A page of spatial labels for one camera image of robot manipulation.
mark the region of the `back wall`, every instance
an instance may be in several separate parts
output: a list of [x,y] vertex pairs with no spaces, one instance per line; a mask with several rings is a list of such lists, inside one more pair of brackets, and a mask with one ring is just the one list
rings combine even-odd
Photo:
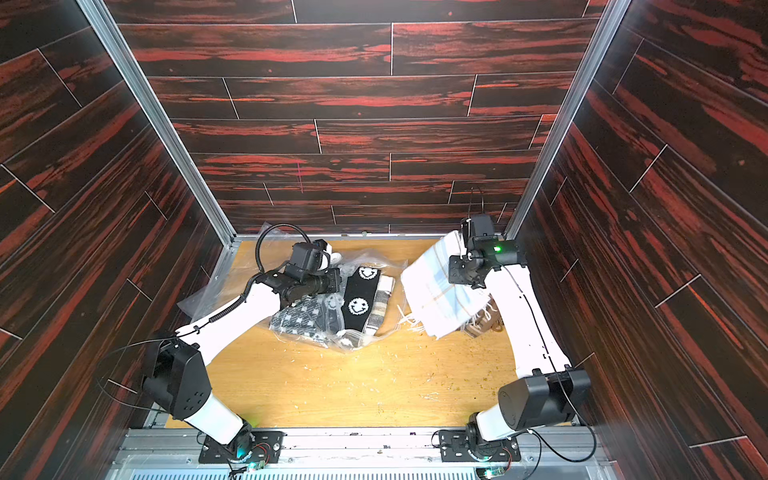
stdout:
[[506,225],[604,8],[107,4],[238,233],[448,232],[478,190]]

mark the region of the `metal rail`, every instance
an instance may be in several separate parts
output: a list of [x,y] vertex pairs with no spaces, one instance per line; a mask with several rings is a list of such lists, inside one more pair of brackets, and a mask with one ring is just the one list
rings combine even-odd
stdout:
[[505,229],[505,237],[507,240],[517,237],[520,227],[522,226],[526,215],[528,215],[538,191],[541,189],[541,184],[544,182],[547,172],[549,172],[549,167],[551,167],[552,162],[554,161],[554,156],[560,149],[560,145],[565,139],[568,128],[571,126],[571,122],[576,116],[576,112],[581,106],[584,96],[587,94],[587,90],[592,83],[594,74],[597,73],[598,67],[600,67],[600,63],[603,61],[605,52],[608,50],[608,45],[611,44],[614,35],[616,35],[616,31],[619,29],[619,24],[624,18],[624,13],[626,13],[630,1],[631,0],[611,0],[600,18],[598,26],[592,35],[592,41],[589,42],[589,46],[584,53],[584,57],[581,59],[574,80],[571,82],[571,88],[568,89],[568,93],[565,95],[563,105],[558,112],[558,117],[554,120],[547,141],[541,149],[538,162],[536,162],[536,166],[531,173],[531,179],[528,181],[528,185],[525,187],[525,191],[520,197],[520,201],[515,208],[515,212],[512,214],[512,218],[509,219],[509,223]]
[[181,143],[176,129],[160,105],[154,91],[152,91],[149,80],[141,70],[104,1],[77,0],[77,2],[115,66],[122,74],[125,84],[131,89],[136,101],[149,118],[150,124],[165,145],[168,154],[181,172],[181,176],[184,177],[190,190],[197,198],[197,202],[203,208],[203,212],[213,225],[219,240],[225,247],[228,247],[235,237],[235,229],[205,184],[184,144]]

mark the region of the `brown object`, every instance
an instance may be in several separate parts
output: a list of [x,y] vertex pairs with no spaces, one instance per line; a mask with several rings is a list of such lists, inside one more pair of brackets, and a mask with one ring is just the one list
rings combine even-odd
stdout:
[[[412,263],[434,242],[345,240],[333,242],[333,249],[374,248],[395,263]],[[234,269],[253,262],[254,246],[240,245]],[[267,268],[280,258],[278,248],[263,251]],[[250,275],[234,270],[221,301],[239,294]],[[402,295],[396,287],[379,335],[396,328]],[[473,339],[454,332],[435,340],[405,327],[347,354],[281,342],[254,327],[219,354],[208,375],[224,404],[261,427],[459,426],[493,406],[498,388],[517,378],[504,333]],[[188,427],[176,420],[167,426]]]

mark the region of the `white fabric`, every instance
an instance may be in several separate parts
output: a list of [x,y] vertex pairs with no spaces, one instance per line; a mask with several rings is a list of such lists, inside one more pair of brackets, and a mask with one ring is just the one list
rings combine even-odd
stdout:
[[490,300],[486,290],[448,282],[451,255],[461,255],[461,234],[454,230],[402,272],[400,280],[411,316],[431,336],[440,338],[467,323]]

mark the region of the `mounting plate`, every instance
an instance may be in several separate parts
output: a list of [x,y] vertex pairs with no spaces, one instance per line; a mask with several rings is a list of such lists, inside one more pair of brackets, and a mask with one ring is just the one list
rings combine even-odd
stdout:
[[[262,446],[266,449],[267,453],[270,454],[270,460],[267,463],[277,463],[277,461],[280,460],[280,453],[283,451],[283,437],[285,436],[285,433],[274,431],[259,432],[258,430],[254,430],[251,432],[251,435],[253,435],[254,445],[265,444]],[[208,435],[205,435],[203,449],[200,451],[200,457],[197,461],[201,464],[223,463],[226,465],[228,458],[229,455],[221,447],[221,445],[219,445],[216,440],[213,440]],[[253,454],[248,459],[248,461],[244,462],[242,465],[246,465],[250,462],[258,462],[259,460],[264,459],[264,451],[261,448],[254,446]],[[231,465],[238,466],[240,464],[231,462]]]
[[[464,430],[438,430],[440,458],[444,462],[480,462],[469,454],[469,437]],[[512,454],[513,462],[520,462],[520,448],[515,439],[498,440]],[[507,452],[499,449],[485,462],[509,462]]]

